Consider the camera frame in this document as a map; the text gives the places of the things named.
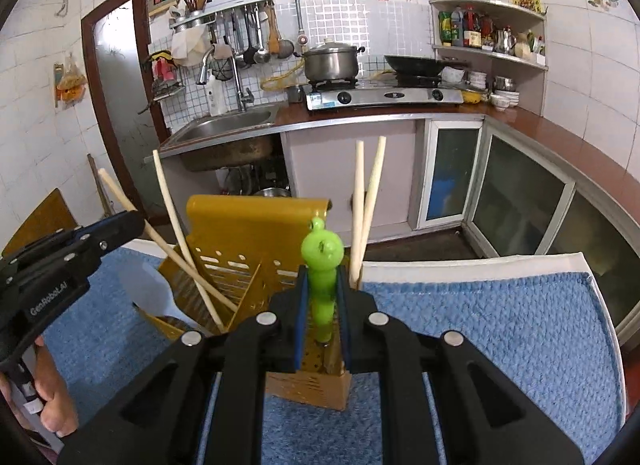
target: pot lid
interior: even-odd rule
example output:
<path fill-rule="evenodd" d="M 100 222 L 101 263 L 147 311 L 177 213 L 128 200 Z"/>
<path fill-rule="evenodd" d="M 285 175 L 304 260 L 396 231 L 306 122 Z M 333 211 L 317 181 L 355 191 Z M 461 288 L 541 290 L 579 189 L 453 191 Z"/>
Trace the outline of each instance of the pot lid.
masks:
<path fill-rule="evenodd" d="M 305 56 L 320 55 L 323 53 L 355 52 L 357 49 L 358 48 L 356 46 L 352 46 L 346 42 L 336 42 L 331 37 L 327 37 L 324 39 L 324 44 L 319 44 L 318 46 L 311 48 L 305 53 Z"/>

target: human hand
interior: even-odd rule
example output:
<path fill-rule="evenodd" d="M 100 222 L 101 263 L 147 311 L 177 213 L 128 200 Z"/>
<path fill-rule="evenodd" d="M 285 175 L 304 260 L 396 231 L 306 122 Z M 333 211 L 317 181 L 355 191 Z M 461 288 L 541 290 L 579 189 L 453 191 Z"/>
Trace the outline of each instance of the human hand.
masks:
<path fill-rule="evenodd" d="M 78 413 L 74 402 L 69 396 L 64 379 L 60 376 L 56 363 L 44 345 L 44 339 L 38 337 L 36 344 L 36 369 L 34 385 L 45 406 L 40 413 L 43 426 L 58 437 L 71 434 L 78 428 Z M 25 429 L 32 429 L 26 418 L 11 400 L 11 385 L 6 377 L 0 373 L 0 391 L 11 407 L 15 418 Z"/>

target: doorway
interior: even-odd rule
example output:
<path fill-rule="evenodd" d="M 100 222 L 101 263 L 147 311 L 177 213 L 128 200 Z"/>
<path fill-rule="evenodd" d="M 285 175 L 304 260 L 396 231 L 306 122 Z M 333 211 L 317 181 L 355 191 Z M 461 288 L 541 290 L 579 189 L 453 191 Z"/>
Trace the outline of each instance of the doorway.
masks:
<path fill-rule="evenodd" d="M 142 69 L 150 42 L 146 0 L 107 0 L 81 28 L 95 116 L 116 177 L 151 224 L 168 223 L 154 164 L 144 161 L 169 137 L 160 106 L 146 109 L 153 83 Z"/>

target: wooden door frame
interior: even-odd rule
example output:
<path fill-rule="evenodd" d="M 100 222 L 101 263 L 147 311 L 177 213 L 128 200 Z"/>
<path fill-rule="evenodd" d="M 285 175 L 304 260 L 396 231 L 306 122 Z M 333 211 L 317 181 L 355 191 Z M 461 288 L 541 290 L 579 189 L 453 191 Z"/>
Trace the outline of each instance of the wooden door frame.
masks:
<path fill-rule="evenodd" d="M 122 156 L 118 146 L 118 139 L 115 131 L 113 130 L 113 125 L 111 124 L 111 119 L 107 110 L 107 103 L 102 89 L 102 82 L 100 80 L 94 41 L 94 27 L 96 23 L 129 1 L 132 2 L 133 6 L 133 26 L 136 35 L 138 57 L 140 60 L 145 60 L 146 57 L 148 57 L 148 44 L 150 43 L 151 34 L 149 30 L 147 0 L 106 0 L 84 16 L 81 20 L 82 53 L 84 54 L 84 67 L 86 69 L 86 77 L 89 82 L 89 92 L 91 93 L 91 100 L 94 105 L 95 117 L 98 121 L 98 127 L 100 128 L 104 146 L 107 149 L 107 155 L 111 160 L 116 177 L 118 178 L 120 185 L 122 185 L 124 193 L 129 197 L 138 210 L 146 212 L 140 194 L 136 189 L 131 174 L 129 173 L 129 169 L 124 161 L 124 157 Z M 140 74 L 142 75 L 146 98 L 147 100 L 150 100 L 152 98 L 152 83 L 154 80 L 153 73 L 143 70 L 141 67 Z M 164 140 L 169 138 L 169 131 L 164 123 L 162 109 L 160 106 L 151 106 L 150 112 L 154 128 L 156 130 L 156 135 L 158 136 L 159 142 L 162 143 Z M 159 217 L 153 217 L 153 221 L 151 221 L 150 218 L 150 222 L 156 224 L 168 223 L 168 217 L 166 214 Z"/>

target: glass cabinet door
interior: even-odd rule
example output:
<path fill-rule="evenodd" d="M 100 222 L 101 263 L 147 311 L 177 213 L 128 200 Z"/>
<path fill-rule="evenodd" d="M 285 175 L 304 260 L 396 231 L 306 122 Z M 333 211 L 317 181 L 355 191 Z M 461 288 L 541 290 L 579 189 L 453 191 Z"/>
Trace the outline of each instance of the glass cabinet door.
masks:
<path fill-rule="evenodd" d="M 497 136 L 491 138 L 474 225 L 498 255 L 532 255 L 565 182 Z"/>
<path fill-rule="evenodd" d="M 548 253 L 574 252 L 584 254 L 617 326 L 640 301 L 640 259 L 615 226 L 578 193 Z"/>
<path fill-rule="evenodd" d="M 482 122 L 429 124 L 420 228 L 462 221 Z"/>

